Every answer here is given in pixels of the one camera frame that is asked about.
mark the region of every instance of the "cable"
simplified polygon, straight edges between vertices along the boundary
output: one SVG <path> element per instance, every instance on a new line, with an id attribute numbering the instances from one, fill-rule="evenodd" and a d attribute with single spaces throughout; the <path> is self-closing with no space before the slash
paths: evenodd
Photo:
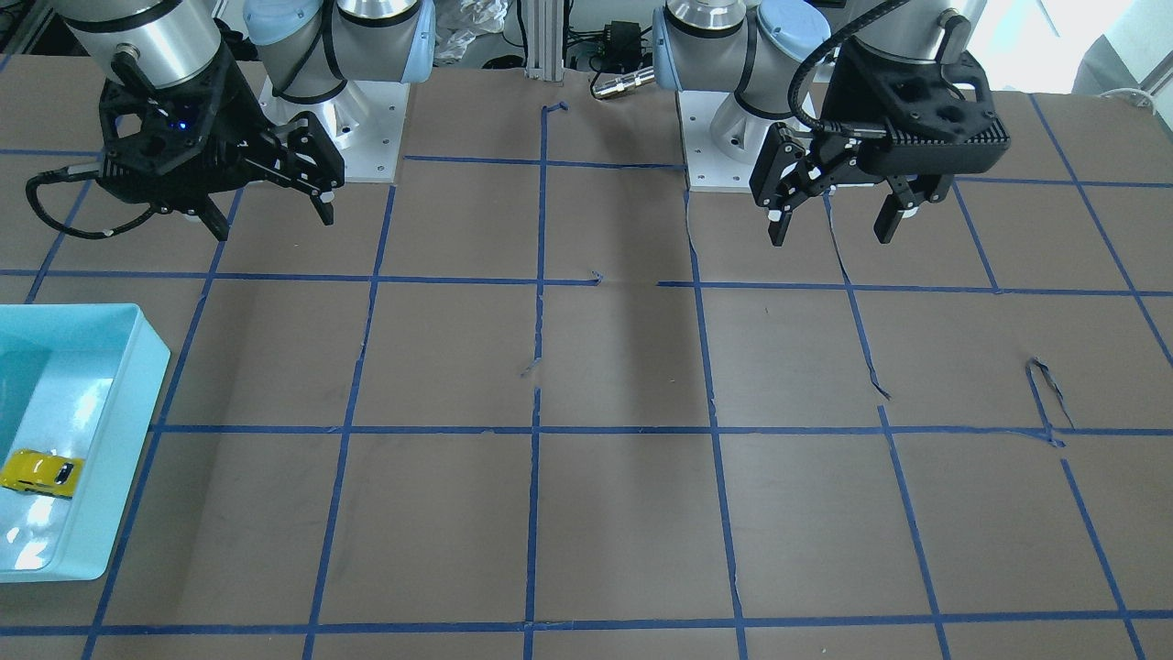
<path id="1" fill-rule="evenodd" d="M 791 111 L 794 113 L 794 118 L 814 130 L 826 132 L 846 132 L 850 130 L 850 127 L 846 127 L 839 122 L 823 121 L 808 115 L 807 111 L 802 109 L 802 101 L 799 98 L 799 91 L 802 89 L 802 84 L 806 82 L 807 76 L 811 75 L 811 72 L 814 70 L 814 68 L 819 66 L 819 62 L 829 55 L 832 50 L 842 46 L 843 42 L 846 42 L 847 39 L 856 32 L 860 32 L 889 13 L 903 7 L 910 0 L 886 0 L 880 5 L 876 5 L 872 9 L 861 14 L 860 18 L 845 25 L 835 34 L 832 34 L 830 39 L 823 41 L 822 45 L 807 55 L 806 60 L 802 60 L 798 70 L 794 72 L 794 77 L 791 80 L 791 88 L 787 93 L 787 100 L 791 104 Z"/>
<path id="2" fill-rule="evenodd" d="M 526 19 L 521 16 L 522 6 L 524 0 L 517 0 L 517 27 L 521 28 L 521 49 L 522 49 L 522 66 L 529 66 L 529 39 L 526 35 Z"/>
<path id="3" fill-rule="evenodd" d="M 41 222 L 48 224 L 53 229 L 56 229 L 57 231 L 67 236 L 74 236 L 76 238 L 84 238 L 87 240 L 101 240 L 102 238 L 109 238 L 111 236 L 117 236 L 118 233 L 126 233 L 127 231 L 130 231 L 131 229 L 150 219 L 150 216 L 155 215 L 155 209 L 150 207 L 147 209 L 138 217 L 131 219 L 130 222 L 115 226 L 114 229 L 107 229 L 104 231 L 83 231 L 81 229 L 74 229 L 73 226 L 68 226 L 65 223 L 59 222 L 52 215 L 49 215 L 47 210 L 45 210 L 43 205 L 41 205 L 41 199 L 36 196 L 36 189 L 40 188 L 41 185 L 50 183 L 93 181 L 97 178 L 97 172 L 99 172 L 97 168 L 87 169 L 79 173 L 70 173 L 69 169 L 70 168 L 63 166 L 61 169 L 42 171 L 41 173 L 38 173 L 32 178 L 29 178 L 28 183 L 25 184 L 25 196 L 28 197 L 28 205 L 33 207 L 33 212 L 36 213 L 36 217 L 41 218 Z"/>

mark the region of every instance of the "blue tape grid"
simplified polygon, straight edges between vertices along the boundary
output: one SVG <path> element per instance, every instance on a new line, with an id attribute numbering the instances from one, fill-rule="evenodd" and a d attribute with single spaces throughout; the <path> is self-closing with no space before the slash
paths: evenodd
<path id="1" fill-rule="evenodd" d="M 244 190 L 242 189 L 237 190 L 236 196 L 232 197 L 232 206 L 228 213 L 229 225 L 231 225 L 232 220 L 236 218 L 236 211 L 240 206 L 240 198 L 243 196 Z M 46 260 L 50 260 L 52 252 L 53 250 L 50 250 L 50 256 L 47 257 Z M 212 254 L 211 264 L 208 266 L 208 275 L 204 278 L 204 286 L 199 293 L 199 301 L 196 302 L 195 313 L 192 313 L 191 322 L 188 325 L 188 335 L 183 340 L 183 348 L 179 351 L 179 356 L 175 362 L 175 373 L 171 375 L 171 382 L 168 385 L 167 394 L 163 397 L 163 406 L 158 414 L 158 427 L 164 427 L 167 424 L 167 416 L 171 413 L 171 404 L 175 402 L 175 393 L 179 386 L 179 377 L 183 374 L 184 366 L 188 363 L 188 356 L 191 354 L 191 345 L 196 338 L 196 328 L 199 326 L 199 319 L 204 313 L 205 305 L 208 304 L 208 294 L 211 292 L 212 283 L 215 281 L 212 273 L 215 273 L 216 268 L 219 266 L 219 260 L 223 253 L 224 243 L 219 243 L 216 245 L 216 252 Z M 97 644 L 97 637 L 102 631 L 102 625 L 106 620 L 106 611 L 110 605 L 110 597 L 114 594 L 114 585 L 118 579 L 118 572 L 122 570 L 122 560 L 126 558 L 127 545 L 130 543 L 131 532 L 134 532 L 135 520 L 138 517 L 138 506 L 142 504 L 143 494 L 147 490 L 147 481 L 150 477 L 151 467 L 155 464 L 155 455 L 158 451 L 160 438 L 162 435 L 162 431 L 156 429 L 151 434 L 150 442 L 147 445 L 142 469 L 138 474 L 138 481 L 135 484 L 135 490 L 130 497 L 130 504 L 127 509 L 127 520 L 122 525 L 122 531 L 118 533 L 114 557 L 110 560 L 110 570 L 107 573 L 106 585 L 102 587 L 102 596 L 99 599 L 97 608 L 94 612 L 94 621 L 86 637 L 82 660 L 89 660 L 94 655 L 94 646 Z"/>
<path id="2" fill-rule="evenodd" d="M 375 250 L 374 266 L 371 271 L 371 290 L 367 301 L 366 324 L 362 327 L 362 346 L 359 356 L 354 361 L 354 375 L 351 377 L 351 393 L 346 400 L 346 416 L 343 422 L 343 437 L 338 445 L 338 465 L 334 472 L 334 487 L 330 495 L 330 511 L 326 516 L 325 538 L 321 542 L 321 558 L 318 562 L 318 577 L 313 586 L 313 600 L 310 605 L 310 626 L 305 635 L 305 646 L 301 658 L 311 660 L 313 658 L 313 645 L 317 639 L 316 631 L 321 618 L 321 601 L 326 593 L 326 574 L 330 570 L 330 557 L 334 546 L 334 530 L 338 528 L 338 508 L 343 499 L 343 481 L 346 477 L 346 460 L 351 448 L 351 428 L 354 426 L 354 409 L 359 402 L 359 386 L 362 382 L 362 367 L 366 362 L 366 352 L 371 341 L 371 324 L 374 320 L 375 302 L 379 297 L 379 279 L 375 274 L 382 267 L 382 259 L 387 252 L 387 234 L 391 231 L 391 218 L 395 205 L 395 188 L 387 190 L 387 204 L 384 207 L 382 229 L 379 232 L 379 246 Z"/>
<path id="3" fill-rule="evenodd" d="M 883 427 L 884 438 L 888 441 L 888 455 L 891 457 L 891 468 L 896 474 L 896 485 L 900 487 L 900 499 L 904 504 L 904 518 L 908 520 L 908 531 L 913 538 L 913 550 L 916 551 L 916 563 L 921 569 L 921 580 L 924 581 L 924 594 L 929 600 L 929 611 L 933 613 L 933 626 L 937 631 L 937 644 L 941 646 L 942 660 L 951 660 L 949 652 L 949 640 L 945 638 L 944 621 L 941 618 L 941 606 L 937 605 L 937 592 L 933 587 L 933 576 L 929 574 L 929 559 L 924 554 L 924 544 L 921 543 L 921 529 L 916 524 L 916 512 L 913 510 L 913 496 L 908 491 L 908 479 L 904 477 L 904 467 L 900 462 L 900 450 L 896 448 L 896 437 L 888 424 L 888 411 L 884 407 L 877 407 L 880 424 Z"/>
<path id="4" fill-rule="evenodd" d="M 9 56 L 0 60 L 0 72 L 7 66 Z M 95 612 L 94 621 L 89 626 L 0 626 L 0 637 L 4 635 L 16 635 L 16 637 L 40 637 L 40 635 L 84 635 L 87 638 L 87 644 L 83 652 L 83 658 L 88 659 L 91 656 L 94 651 L 94 645 L 96 639 L 101 635 L 140 635 L 140 634 L 297 634 L 306 635 L 306 646 L 304 656 L 311 658 L 313 649 L 313 639 L 316 634 L 345 634 L 345 633 L 446 633 L 446 632 L 502 632 L 502 633 L 523 633 L 526 635 L 526 653 L 527 660 L 533 653 L 533 633 L 535 631 L 571 631 L 571 630 L 678 630 L 678 628 L 732 628 L 738 633 L 739 642 L 739 655 L 741 659 L 747 658 L 747 651 L 745 646 L 745 630 L 758 628 L 758 627 L 811 627 L 811 626 L 884 626 L 884 625 L 934 625 L 937 630 L 938 641 L 941 644 L 942 656 L 944 659 L 949 658 L 948 640 L 944 635 L 943 626 L 948 624 L 967 624 L 967 622 L 995 622 L 995 621 L 1079 621 L 1079 620 L 1119 620 L 1124 622 L 1125 628 L 1128 633 L 1130 640 L 1133 644 L 1134 652 L 1138 660 L 1144 660 L 1144 649 L 1140 646 L 1140 641 L 1137 637 L 1134 626 L 1132 621 L 1134 620 L 1173 620 L 1173 610 L 1144 610 L 1144 611 L 1130 611 L 1120 594 L 1119 587 L 1113 577 L 1111 566 L 1108 564 L 1106 553 L 1099 538 L 1096 533 L 1094 525 L 1084 504 L 1083 496 L 1079 492 L 1078 485 L 1076 483 L 1074 475 L 1066 462 L 1062 461 L 1064 474 L 1067 478 L 1067 483 L 1072 490 L 1072 495 L 1077 508 L 1079 509 L 1080 516 L 1089 532 L 1089 538 L 1096 550 L 1097 557 L 1100 562 L 1101 569 L 1104 571 L 1105 578 L 1110 585 L 1113 598 L 1117 603 L 1116 611 L 1066 611 L 1066 612 L 995 612 L 995 613 L 941 613 L 936 604 L 936 596 L 933 588 L 931 577 L 929 574 L 928 560 L 924 554 L 923 546 L 920 542 L 920 532 L 916 526 L 916 517 L 913 510 L 911 497 L 908 492 L 907 479 L 903 476 L 903 469 L 900 463 L 899 451 L 895 444 L 895 436 L 897 435 L 914 435 L 914 434 L 1025 434 L 1045 436 L 1047 433 L 1058 433 L 1070 436 L 1085 436 L 1085 437 L 1101 437 L 1101 436 L 1134 436 L 1134 437 L 1173 437 L 1173 430 L 1171 429 L 1053 429 L 1051 428 L 1045 410 L 1042 408 L 1042 401 L 1039 400 L 1037 388 L 1033 388 L 1032 394 L 1036 397 L 1036 403 L 1039 407 L 1040 421 L 1043 423 L 1042 429 L 1008 429 L 1008 428 L 969 428 L 969 427 L 893 427 L 888 423 L 887 413 L 883 407 L 880 407 L 879 414 L 881 420 L 880 427 L 873 428 L 723 428 L 718 424 L 716 407 L 713 404 L 713 387 L 712 387 L 712 373 L 711 363 L 708 361 L 708 347 L 707 347 L 707 329 L 705 326 L 704 318 L 704 301 L 703 301 L 703 290 L 704 288 L 720 288 L 720 287 L 753 287 L 753 288 L 814 288 L 814 290 L 869 290 L 869 291 L 910 291 L 910 292 L 968 292 L 968 293 L 1010 293 L 1010 294 L 1043 294 L 1043 295 L 1127 295 L 1137 300 L 1146 321 L 1148 322 L 1154 338 L 1160 345 L 1166 359 L 1173 365 L 1173 356 L 1169 355 L 1167 345 L 1164 338 L 1160 335 L 1147 307 L 1145 306 L 1144 298 L 1148 297 L 1173 297 L 1173 291 L 1145 291 L 1138 290 L 1133 284 L 1131 275 L 1123 260 L 1120 259 L 1114 245 L 1112 244 L 1103 223 L 1099 219 L 1098 213 L 1089 199 L 1085 189 L 1094 186 L 1110 186 L 1110 188 L 1173 188 L 1173 184 L 1167 183 L 1144 183 L 1144 182 L 1106 182 L 1106 181 L 1080 181 L 1074 172 L 1070 161 L 1067 159 L 1065 152 L 1059 144 L 1053 130 L 1044 116 L 1042 108 L 1039 107 L 1037 100 L 1031 96 L 1031 101 L 1038 113 L 1040 120 L 1043 121 L 1044 128 L 1047 131 L 1052 143 L 1055 144 L 1057 151 L 1059 152 L 1070 176 L 1070 181 L 1052 181 L 1052 179 L 1012 179 L 1012 178 L 998 178 L 998 177 L 983 177 L 983 176 L 960 176 L 958 181 L 971 181 L 971 182 L 988 182 L 988 183 L 1013 183 L 1013 184 L 1033 184 L 1033 185 L 1074 185 L 1085 205 L 1087 206 L 1089 213 L 1091 215 L 1097 229 L 1103 237 L 1105 245 L 1112 253 L 1112 257 L 1124 277 L 1127 290 L 1112 291 L 1112 290 L 1079 290 L 1079 288 L 1003 288 L 999 287 L 995 278 L 994 271 L 990 267 L 989 259 L 986 258 L 985 251 L 981 244 L 977 230 L 974 225 L 972 218 L 969 215 L 968 207 L 965 206 L 964 198 L 961 190 L 955 185 L 955 193 L 957 195 L 958 202 L 962 206 L 963 216 L 965 217 L 967 225 L 974 238 L 975 246 L 982 259 L 983 266 L 986 270 L 986 274 L 990 280 L 989 287 L 965 287 L 965 286 L 889 286 L 889 285 L 867 285 L 867 284 L 843 284 L 827 283 L 827 284 L 806 284 L 806 283 L 740 283 L 740 281 L 703 281 L 700 279 L 699 265 L 697 260 L 696 252 L 692 252 L 692 266 L 693 266 L 693 279 L 691 281 L 664 281 L 662 285 L 665 286 L 689 286 L 693 287 L 694 295 L 697 300 L 697 312 L 698 321 L 700 327 L 701 348 L 703 348 L 703 360 L 705 363 L 705 376 L 706 376 L 706 389 L 710 396 L 710 426 L 707 428 L 692 428 L 692 427 L 623 427 L 623 428 L 569 428 L 569 427 L 543 427 L 541 426 L 541 393 L 535 390 L 534 396 L 534 416 L 533 424 L 529 428 L 467 428 L 467 427 L 357 427 L 353 424 L 353 408 L 357 402 L 358 387 L 361 380 L 362 361 L 365 359 L 365 342 L 364 349 L 355 363 L 355 373 L 352 380 L 351 401 L 347 406 L 347 417 L 344 428 L 338 427 L 250 427 L 250 426 L 169 426 L 167 424 L 167 414 L 170 410 L 170 406 L 174 401 L 176 388 L 178 385 L 179 376 L 183 372 L 183 367 L 190 354 L 191 343 L 195 338 L 195 333 L 201 319 L 201 315 L 206 302 L 206 297 L 210 291 L 211 285 L 216 279 L 285 279 L 285 280 L 346 280 L 346 281 L 369 281 L 371 284 L 371 301 L 368 307 L 366 333 L 369 334 L 371 321 L 373 317 L 378 285 L 384 281 L 401 281 L 401 283 L 453 283 L 453 284 L 490 284 L 490 285 L 536 285 L 538 287 L 537 295 L 537 326 L 535 328 L 535 359 L 541 356 L 541 308 L 542 308 L 542 294 L 541 291 L 545 285 L 567 285 L 567 286 L 588 286 L 597 285 L 599 281 L 594 280 L 548 280 L 544 279 L 544 240 L 540 239 L 540 267 L 538 277 L 536 279 L 508 279 L 508 278 L 447 278 L 447 277 L 394 277 L 394 275 L 380 275 L 379 261 L 382 259 L 382 254 L 386 247 L 387 233 L 391 220 L 391 205 L 393 202 L 394 189 L 391 190 L 387 204 L 387 215 L 385 217 L 385 224 L 382 233 L 380 236 L 380 245 L 377 256 L 377 264 L 371 277 L 366 275 L 347 275 L 347 274 L 296 274 L 296 273 L 221 273 L 217 271 L 217 266 L 223 252 L 223 245 L 218 245 L 212 261 L 209 266 L 208 272 L 137 272 L 137 271 L 69 271 L 69 270 L 53 270 L 52 261 L 60 247 L 61 238 L 59 237 L 53 246 L 49 249 L 46 258 L 38 270 L 27 268 L 6 268 L 0 270 L 0 275 L 34 275 L 34 284 L 29 291 L 26 301 L 33 301 L 43 283 L 43 279 L 48 275 L 74 275 L 74 277 L 158 277 L 158 278 L 194 278 L 204 280 L 203 293 L 196 306 L 195 313 L 189 325 L 188 335 L 184 340 L 183 349 L 177 359 L 176 369 L 172 379 L 168 386 L 167 394 L 164 396 L 164 403 L 161 409 L 160 422 L 151 428 L 150 442 L 148 443 L 147 453 L 144 455 L 143 467 L 140 475 L 140 479 L 136 483 L 135 491 L 133 494 L 130 505 L 128 509 L 127 523 L 120 533 L 117 545 L 115 549 L 115 554 L 111 560 L 111 567 L 108 573 L 108 578 L 102 592 L 102 597 L 99 601 L 97 610 Z M 543 129 L 543 148 L 542 158 L 538 161 L 533 159 L 507 159 L 507 158 L 466 158 L 466 157 L 446 157 L 446 156 L 406 156 L 407 159 L 416 161 L 436 161 L 436 162 L 465 162 L 465 163 L 495 163 L 495 164 L 516 164 L 516 165 L 537 165 L 542 168 L 542 192 L 540 199 L 540 233 L 544 232 L 544 215 L 545 215 L 545 196 L 544 196 L 544 178 L 545 171 L 549 166 L 578 166 L 578 168 L 604 168 L 604 169 L 671 169 L 682 170 L 682 165 L 677 164 L 665 164 L 665 163 L 636 163 L 636 164 L 613 164 L 613 163 L 589 163 L 589 162 L 577 162 L 577 161 L 549 161 L 547 158 L 547 115 L 549 111 L 555 109 L 564 108 L 564 104 L 555 106 L 554 108 L 543 108 L 542 114 L 542 129 Z M 15 156 L 83 156 L 93 157 L 96 152 L 93 151 L 70 151 L 70 150 L 39 150 L 39 149 L 0 149 L 0 155 L 15 155 Z M 75 217 L 77 210 L 80 209 L 86 192 L 88 191 L 88 184 L 82 189 L 75 199 L 73 207 L 69 212 L 68 220 Z M 229 219 L 231 222 L 239 205 L 239 200 L 243 191 L 238 191 L 233 203 L 232 209 L 229 213 Z M 866 342 L 866 338 L 862 334 L 862 319 L 857 321 L 861 332 L 861 341 Z M 320 624 L 318 617 L 320 614 L 321 598 L 325 590 L 325 576 L 328 567 L 330 549 L 332 544 L 332 535 L 337 517 L 337 508 L 340 496 L 340 490 L 343 485 L 343 479 L 345 477 L 345 464 L 346 464 L 346 451 L 348 445 L 348 440 L 353 435 L 359 434 L 477 434 L 482 431 L 494 431 L 499 434 L 527 434 L 530 435 L 533 442 L 533 456 L 531 456 L 531 484 L 530 484 L 530 526 L 529 526 L 529 543 L 527 551 L 527 605 L 526 605 L 526 620 L 520 622 L 513 621 L 486 621 L 486 622 L 425 622 L 425 624 Z M 130 535 L 133 532 L 134 522 L 136 519 L 137 510 L 142 501 L 144 492 L 147 478 L 149 476 L 150 468 L 154 463 L 154 457 L 157 451 L 160 437 L 162 434 L 192 434 L 192 433 L 225 433 L 225 434 L 343 434 L 343 441 L 339 450 L 339 462 L 338 472 L 335 476 L 334 492 L 331 502 L 331 516 L 330 523 L 327 524 L 327 532 L 323 545 L 323 556 L 319 565 L 319 574 L 316 584 L 314 600 L 312 607 L 311 621 L 306 625 L 259 625 L 259 626 L 231 626 L 231 625 L 204 625 L 204 626 L 185 626 L 185 625 L 171 625 L 171 626 L 113 626 L 104 625 L 106 608 L 109 605 L 110 596 L 113 594 L 114 585 L 121 569 L 121 564 L 126 553 L 126 547 L 129 542 Z M 713 451 L 714 451 L 714 469 L 717 471 L 717 483 L 718 483 L 718 495 L 721 506 L 721 518 L 723 518 L 723 533 L 725 536 L 726 545 L 726 558 L 730 570 L 731 580 L 731 597 L 733 599 L 734 617 L 732 619 L 696 619 L 696 620 L 590 620 L 590 621 L 557 621 L 557 622 L 544 622 L 536 621 L 534 617 L 534 591 L 536 580 L 536 531 L 537 531 L 537 484 L 538 484 L 538 438 L 541 434 L 708 434 L 713 438 Z M 737 593 L 737 565 L 735 554 L 733 549 L 732 530 L 730 525 L 728 516 L 728 502 L 725 492 L 725 479 L 724 479 L 724 467 L 720 456 L 720 436 L 721 435 L 739 435 L 739 434 L 777 434 L 777 435 L 879 435 L 883 434 L 889 442 L 889 450 L 893 460 L 893 468 L 896 474 L 896 479 L 900 485 L 902 499 L 906 506 L 906 516 L 909 522 L 909 530 L 913 536 L 914 547 L 916 549 L 917 559 L 921 565 L 922 578 L 925 583 L 925 591 L 929 598 L 931 614 L 929 615 L 894 615 L 894 617 L 815 617 L 815 618 L 745 618 L 741 612 L 740 600 Z"/>
<path id="5" fill-rule="evenodd" d="M 684 193 L 684 212 L 689 213 L 690 195 Z M 713 387 L 713 367 L 708 353 L 708 327 L 705 321 L 705 294 L 700 287 L 700 259 L 697 250 L 689 240 L 689 258 L 692 266 L 692 294 L 697 302 L 697 325 L 700 332 L 700 362 L 705 374 L 705 397 L 708 403 L 708 434 L 713 443 L 713 470 L 717 475 L 717 502 L 721 512 L 721 536 L 725 542 L 725 565 L 730 579 L 730 598 L 733 601 L 733 630 L 737 635 L 739 660 L 748 660 L 750 648 L 745 637 L 745 614 L 741 611 L 741 596 L 737 590 L 737 551 L 733 546 L 733 523 L 730 517 L 728 491 L 725 488 L 725 460 L 721 454 L 720 423 L 717 420 L 717 392 Z"/>
<path id="6" fill-rule="evenodd" d="M 1116 583 L 1116 576 L 1112 574 L 1112 567 L 1108 565 L 1104 545 L 1100 544 L 1099 535 L 1096 533 L 1096 525 L 1092 524 L 1092 517 L 1087 513 L 1087 506 L 1084 504 L 1084 496 L 1079 492 L 1079 487 L 1076 484 L 1076 475 L 1071 471 L 1071 464 L 1067 463 L 1066 458 L 1062 463 L 1063 474 L 1067 477 L 1067 485 L 1071 487 L 1071 496 L 1076 499 L 1076 506 L 1079 508 L 1079 517 L 1084 519 L 1084 526 L 1087 529 L 1087 538 L 1096 549 L 1096 558 L 1099 559 L 1100 569 L 1104 571 L 1104 579 L 1107 580 L 1107 586 L 1112 591 L 1112 599 L 1116 600 L 1117 612 L 1120 620 L 1124 621 L 1128 640 L 1132 641 L 1132 649 L 1137 654 L 1137 660 L 1146 660 L 1145 649 L 1141 648 L 1140 638 L 1137 637 L 1137 628 L 1132 625 L 1132 615 L 1124 604 L 1124 597 L 1120 594 L 1120 587 Z"/>
<path id="7" fill-rule="evenodd" d="M 1076 185 L 1076 190 L 1079 191 L 1079 196 L 1084 200 L 1084 205 L 1087 206 L 1087 212 L 1092 216 L 1092 222 L 1096 223 L 1096 229 L 1099 231 L 1100 237 L 1104 239 L 1104 244 L 1107 246 L 1107 251 L 1112 254 L 1112 260 L 1116 261 L 1117 268 L 1120 270 L 1120 275 L 1124 277 L 1124 283 L 1128 286 L 1128 291 L 1132 293 L 1133 298 L 1137 300 L 1137 305 L 1140 307 L 1140 313 L 1145 315 L 1145 320 L 1148 322 L 1150 329 L 1153 332 L 1153 338 L 1157 339 L 1157 343 L 1161 348 L 1161 353 L 1165 354 L 1165 360 L 1173 367 L 1173 354 L 1169 354 L 1168 345 L 1165 343 L 1165 339 L 1161 338 L 1160 329 L 1157 328 L 1157 322 L 1153 321 L 1152 314 L 1148 313 L 1148 307 L 1145 305 L 1144 297 L 1137 291 L 1135 284 L 1132 283 L 1132 275 L 1128 274 L 1128 268 L 1124 266 L 1124 261 L 1120 259 L 1119 252 L 1116 251 L 1116 245 L 1112 244 L 1112 238 L 1108 237 L 1107 230 L 1104 229 L 1104 223 L 1100 222 L 1099 213 L 1096 212 L 1096 207 L 1092 205 L 1092 200 L 1087 197 L 1087 190 L 1084 189 L 1084 183 L 1079 181 L 1076 175 L 1076 169 L 1071 166 L 1071 161 L 1067 159 L 1067 154 L 1064 152 L 1063 145 L 1059 144 L 1059 138 L 1056 137 L 1055 130 L 1051 129 L 1051 123 L 1046 121 L 1046 115 L 1043 114 L 1043 108 L 1038 104 L 1038 98 L 1033 94 L 1030 94 L 1030 102 L 1035 106 L 1035 111 L 1038 114 L 1038 118 L 1043 122 L 1043 128 L 1046 130 L 1046 135 L 1051 138 L 1051 143 L 1055 144 L 1055 150 L 1059 152 L 1059 158 L 1063 159 L 1063 166 L 1067 168 L 1067 173 L 1071 175 L 1071 182 Z"/>

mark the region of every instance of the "light blue cap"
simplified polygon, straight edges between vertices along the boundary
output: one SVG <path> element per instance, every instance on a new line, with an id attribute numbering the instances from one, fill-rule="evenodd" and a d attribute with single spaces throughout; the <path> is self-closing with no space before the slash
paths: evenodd
<path id="1" fill-rule="evenodd" d="M 827 19 L 804 0 L 762 0 L 758 21 L 774 46 L 800 62 L 830 39 Z"/>
<path id="2" fill-rule="evenodd" d="M 272 46 L 313 20 L 323 0 L 245 0 L 244 25 L 257 46 Z"/>

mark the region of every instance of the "metal post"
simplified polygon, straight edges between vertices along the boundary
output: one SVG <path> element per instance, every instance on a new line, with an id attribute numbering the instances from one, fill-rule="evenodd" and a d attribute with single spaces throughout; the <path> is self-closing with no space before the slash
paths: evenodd
<path id="1" fill-rule="evenodd" d="M 529 29 L 529 53 L 526 77 L 562 82 L 563 28 L 565 0 L 520 0 L 518 12 Z"/>

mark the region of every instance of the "silver cylinder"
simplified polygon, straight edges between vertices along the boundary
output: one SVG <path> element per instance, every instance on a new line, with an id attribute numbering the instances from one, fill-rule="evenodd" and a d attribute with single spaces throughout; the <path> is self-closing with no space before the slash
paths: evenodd
<path id="1" fill-rule="evenodd" d="M 163 0 L 54 0 L 53 9 L 61 18 L 75 21 L 114 21 L 141 14 Z"/>
<path id="2" fill-rule="evenodd" d="M 728 29 L 745 19 L 741 0 L 667 0 L 667 13 L 698 29 Z"/>
<path id="3" fill-rule="evenodd" d="M 868 0 L 855 15 L 863 14 L 881 1 Z M 940 20 L 948 9 L 977 25 L 985 9 L 985 0 L 913 0 L 861 29 L 857 36 L 872 49 L 895 59 L 929 62 L 941 47 L 944 30 Z"/>
<path id="4" fill-rule="evenodd" d="M 389 19 L 414 7 L 419 0 L 338 0 L 339 11 L 359 19 Z"/>
<path id="5" fill-rule="evenodd" d="M 103 5 L 103 2 L 91 2 Z M 69 2 L 70 8 L 77 2 Z M 127 7 L 142 2 L 121 2 Z M 172 87 L 190 80 L 212 61 L 221 46 L 219 30 L 211 14 L 197 0 L 183 0 L 155 20 L 129 29 L 104 32 L 118 26 L 117 16 L 107 25 L 74 19 L 67 21 L 69 29 L 86 52 L 97 62 L 106 76 L 122 82 L 110 68 L 114 54 L 121 48 L 137 53 L 138 68 L 147 80 L 157 88 Z"/>

